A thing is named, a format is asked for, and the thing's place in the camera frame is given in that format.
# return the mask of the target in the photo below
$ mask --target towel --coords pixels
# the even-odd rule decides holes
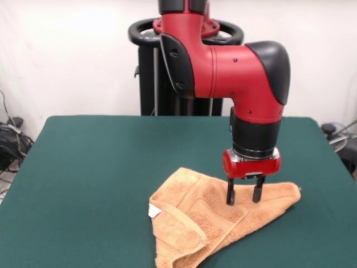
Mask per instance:
[[[284,214],[301,197],[294,183],[265,184],[257,204],[254,185],[234,189],[235,204],[226,205],[227,182],[185,168],[162,184],[149,199],[158,268],[197,267]]]

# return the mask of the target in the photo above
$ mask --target towel label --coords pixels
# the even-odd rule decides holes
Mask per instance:
[[[154,205],[149,203],[149,217],[154,219],[157,215],[159,215],[161,212],[161,209],[158,207],[155,207]]]

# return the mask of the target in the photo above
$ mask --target table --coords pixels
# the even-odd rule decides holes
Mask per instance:
[[[181,166],[225,179],[228,124],[49,118],[0,206],[1,267],[154,267],[150,195]],[[200,267],[357,267],[357,187],[322,131],[284,118],[278,147],[282,167],[267,180],[295,182],[302,199]]]

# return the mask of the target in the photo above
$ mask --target white wall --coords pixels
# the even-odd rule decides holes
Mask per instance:
[[[357,116],[357,1],[211,0],[211,7],[212,17],[241,26],[246,42],[287,48],[285,115],[344,123]],[[137,47],[127,29],[156,16],[157,0],[0,0],[0,86],[10,113],[34,137],[55,114],[139,114]]]

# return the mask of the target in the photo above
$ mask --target white tag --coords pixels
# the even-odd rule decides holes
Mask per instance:
[[[17,134],[21,134],[21,130],[19,130],[17,127],[14,127],[13,125],[11,124],[8,124],[7,125],[9,128],[11,128],[12,130],[14,130]]]
[[[149,217],[154,219],[157,215],[159,215],[161,212],[161,209],[158,207],[155,207],[154,205],[149,203]]]

